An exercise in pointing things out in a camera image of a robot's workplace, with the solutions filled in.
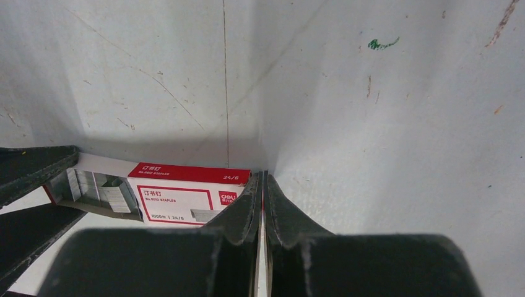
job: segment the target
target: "white wall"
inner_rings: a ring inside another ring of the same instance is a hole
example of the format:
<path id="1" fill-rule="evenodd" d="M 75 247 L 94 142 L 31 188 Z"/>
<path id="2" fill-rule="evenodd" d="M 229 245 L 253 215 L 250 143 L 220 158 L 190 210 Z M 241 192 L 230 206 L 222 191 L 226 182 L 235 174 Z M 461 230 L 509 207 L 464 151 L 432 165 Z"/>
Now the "white wall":
<path id="1" fill-rule="evenodd" d="M 443 233 L 522 296 L 525 4 L 485 47 L 507 5 L 0 1 L 0 145 L 269 168 L 326 228 Z"/>

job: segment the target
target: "green mark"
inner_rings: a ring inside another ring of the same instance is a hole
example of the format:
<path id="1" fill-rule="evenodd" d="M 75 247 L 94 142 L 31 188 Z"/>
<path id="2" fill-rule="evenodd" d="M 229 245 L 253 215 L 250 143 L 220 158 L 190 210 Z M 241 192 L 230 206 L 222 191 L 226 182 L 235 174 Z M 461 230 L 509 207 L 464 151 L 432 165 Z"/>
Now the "green mark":
<path id="1" fill-rule="evenodd" d="M 396 41 L 394 41 L 392 43 L 389 43 L 387 45 L 382 45 L 382 44 L 377 42 L 377 39 L 374 39 L 368 44 L 368 47 L 373 49 L 373 50 L 381 50 L 382 51 L 382 50 L 384 50 L 385 48 L 387 48 L 389 46 L 395 45 L 398 41 L 399 41 L 399 37 L 396 39 Z"/>

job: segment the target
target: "red and white box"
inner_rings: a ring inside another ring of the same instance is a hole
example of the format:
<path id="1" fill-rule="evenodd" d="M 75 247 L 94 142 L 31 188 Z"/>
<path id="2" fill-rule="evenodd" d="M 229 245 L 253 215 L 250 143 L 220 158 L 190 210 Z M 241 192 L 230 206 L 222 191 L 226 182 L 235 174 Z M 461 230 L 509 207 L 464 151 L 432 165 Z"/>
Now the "red and white box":
<path id="1" fill-rule="evenodd" d="M 244 190 L 250 170 L 136 163 L 81 153 L 45 185 L 52 203 L 146 225 L 202 226 Z"/>
<path id="2" fill-rule="evenodd" d="M 139 163 L 128 175 L 144 223 L 204 225 L 244 190 L 250 170 Z"/>

